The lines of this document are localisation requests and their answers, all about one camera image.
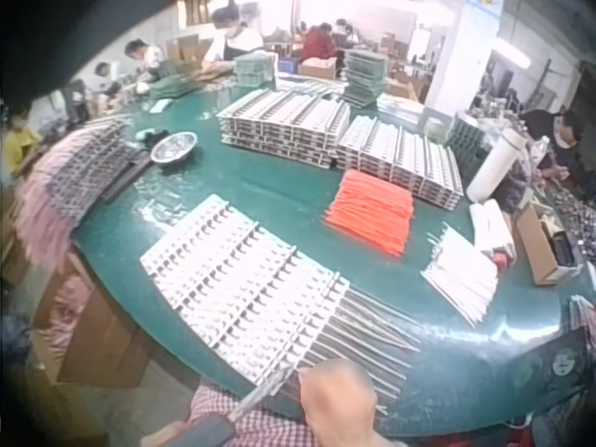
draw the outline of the tool handle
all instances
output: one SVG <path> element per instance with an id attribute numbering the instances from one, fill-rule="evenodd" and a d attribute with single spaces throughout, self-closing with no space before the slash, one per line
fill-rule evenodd
<path id="1" fill-rule="evenodd" d="M 162 447 L 221 447 L 235 436 L 236 428 L 227 417 L 211 414 Z"/>

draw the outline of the green workbench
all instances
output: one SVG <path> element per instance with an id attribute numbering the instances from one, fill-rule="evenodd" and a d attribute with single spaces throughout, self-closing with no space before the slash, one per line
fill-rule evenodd
<path id="1" fill-rule="evenodd" d="M 430 259 L 427 233 L 443 223 L 471 238 L 468 203 L 447 212 L 415 201 L 406 253 L 399 259 L 342 236 L 322 221 L 342 172 L 310 167 L 220 142 L 216 113 L 249 90 L 194 93 L 166 112 L 135 115 L 136 129 L 191 130 L 200 148 L 181 167 L 152 167 L 112 204 L 97 204 L 75 240 L 107 290 L 169 352 L 205 377 L 244 395 L 251 385 L 210 352 L 169 308 L 139 261 L 185 213 L 211 194 L 357 287 L 426 323 L 422 353 L 392 417 L 378 428 L 387 435 L 426 436 L 492 426 L 576 392 L 541 394 L 519 386 L 513 361 L 564 326 L 573 293 L 589 294 L 587 278 L 559 288 L 537 288 L 521 243 L 520 260 L 501 279 L 485 321 L 475 330 L 420 275 Z M 299 416 L 300 406 L 276 398 L 271 408 Z"/>

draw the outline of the floor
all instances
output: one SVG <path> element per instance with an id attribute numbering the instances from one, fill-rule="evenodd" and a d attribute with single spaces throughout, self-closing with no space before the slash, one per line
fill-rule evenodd
<path id="1" fill-rule="evenodd" d="M 31 317 L 48 279 L 44 271 L 30 268 L 14 290 L 10 311 Z M 80 391 L 90 413 L 108 432 L 110 445 L 132 447 L 167 424 L 184 420 L 198 381 L 198 374 L 159 346 L 137 388 L 81 386 Z"/>

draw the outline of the yellow shirt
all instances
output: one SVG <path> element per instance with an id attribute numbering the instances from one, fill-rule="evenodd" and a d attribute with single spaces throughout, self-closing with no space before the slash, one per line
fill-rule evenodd
<path id="1" fill-rule="evenodd" d="M 21 132 L 15 132 L 14 130 L 8 132 L 4 141 L 4 151 L 10 173 L 14 172 L 24 159 L 23 147 L 35 144 L 39 140 L 39 137 L 29 129 L 29 126 Z"/>

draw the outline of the metal bowl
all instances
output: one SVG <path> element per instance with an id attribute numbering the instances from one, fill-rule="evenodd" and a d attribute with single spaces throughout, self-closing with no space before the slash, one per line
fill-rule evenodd
<path id="1" fill-rule="evenodd" d="M 180 132 L 162 140 L 151 151 L 151 159 L 157 165 L 180 161 L 191 153 L 198 138 L 193 132 Z"/>

